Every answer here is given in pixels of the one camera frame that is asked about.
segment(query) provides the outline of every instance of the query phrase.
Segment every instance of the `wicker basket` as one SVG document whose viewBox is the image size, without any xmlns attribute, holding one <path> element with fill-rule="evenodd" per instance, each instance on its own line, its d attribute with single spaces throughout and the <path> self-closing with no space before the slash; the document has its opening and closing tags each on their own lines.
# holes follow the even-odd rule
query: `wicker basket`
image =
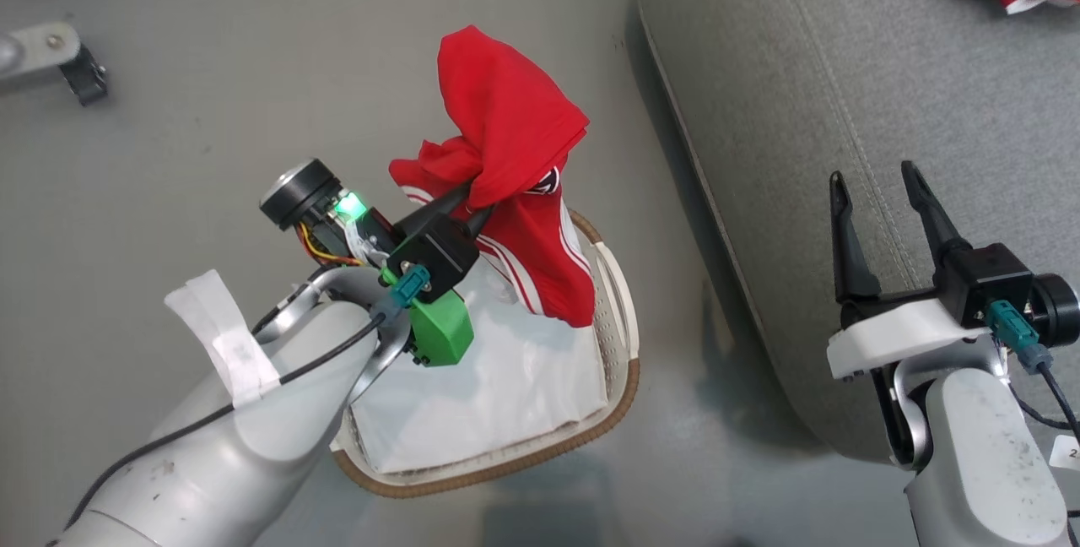
<svg viewBox="0 0 1080 547">
<path fill-rule="evenodd" d="M 622 421 L 637 392 L 637 318 L 626 281 L 599 234 L 579 213 L 570 212 L 573 226 L 589 245 L 583 248 L 593 268 L 596 313 L 593 328 L 604 361 L 608 403 L 583 421 L 568 423 L 542 436 L 472 458 L 397 473 L 379 473 L 367 464 L 360 429 L 351 409 L 330 444 L 341 470 L 363 488 L 392 498 L 413 498 L 485 482 L 516 473 L 597 439 Z"/>
</svg>

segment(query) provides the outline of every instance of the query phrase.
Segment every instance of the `orange wire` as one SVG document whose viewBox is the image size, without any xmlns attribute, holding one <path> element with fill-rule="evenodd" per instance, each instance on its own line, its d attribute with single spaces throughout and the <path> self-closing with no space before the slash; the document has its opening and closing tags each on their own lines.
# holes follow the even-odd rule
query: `orange wire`
<svg viewBox="0 0 1080 547">
<path fill-rule="evenodd" d="M 308 226 L 303 223 L 296 226 L 296 238 L 300 240 L 300 244 L 303 245 L 303 250 L 308 253 L 308 255 L 320 264 L 333 263 L 349 266 L 364 266 L 364 263 L 356 258 L 347 258 L 345 256 L 335 256 L 333 254 L 320 252 L 311 240 L 311 231 L 308 230 Z"/>
</svg>

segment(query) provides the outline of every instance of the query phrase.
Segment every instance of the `green led light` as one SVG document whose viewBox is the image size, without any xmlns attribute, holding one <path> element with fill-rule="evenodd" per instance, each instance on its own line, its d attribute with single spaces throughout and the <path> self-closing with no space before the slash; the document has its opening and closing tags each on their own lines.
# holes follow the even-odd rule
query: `green led light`
<svg viewBox="0 0 1080 547">
<path fill-rule="evenodd" d="M 350 192 L 334 205 L 334 211 L 347 222 L 353 222 L 367 213 L 367 208 L 355 192 Z"/>
</svg>

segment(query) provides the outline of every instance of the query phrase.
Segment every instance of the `green mount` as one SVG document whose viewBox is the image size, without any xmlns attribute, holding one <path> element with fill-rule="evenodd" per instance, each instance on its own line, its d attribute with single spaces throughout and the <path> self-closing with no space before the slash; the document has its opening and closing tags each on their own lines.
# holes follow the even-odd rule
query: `green mount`
<svg viewBox="0 0 1080 547">
<path fill-rule="evenodd" d="M 397 283 L 397 276 L 386 267 L 382 267 L 381 276 L 390 285 Z M 417 350 L 413 355 L 417 359 L 428 358 L 426 365 L 456 365 L 472 344 L 469 309 L 455 290 L 434 303 L 414 301 L 408 318 L 416 336 Z"/>
</svg>

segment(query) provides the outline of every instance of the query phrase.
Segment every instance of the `gray cushion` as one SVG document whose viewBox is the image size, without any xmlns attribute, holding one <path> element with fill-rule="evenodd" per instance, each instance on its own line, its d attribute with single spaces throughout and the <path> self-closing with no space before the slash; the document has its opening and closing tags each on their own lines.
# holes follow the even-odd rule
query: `gray cushion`
<svg viewBox="0 0 1080 547">
<path fill-rule="evenodd" d="M 868 379 L 834 382 L 827 179 L 842 170 L 887 291 L 929 284 L 900 163 L 974 245 L 1080 283 L 1080 10 L 996 0 L 640 0 L 777 375 L 841 454 L 885 459 Z M 1080 404 L 1080 347 L 1055 371 Z M 1041 383 L 1023 395 L 1057 413 Z M 1036 431 L 1045 448 L 1050 432 Z"/>
</svg>

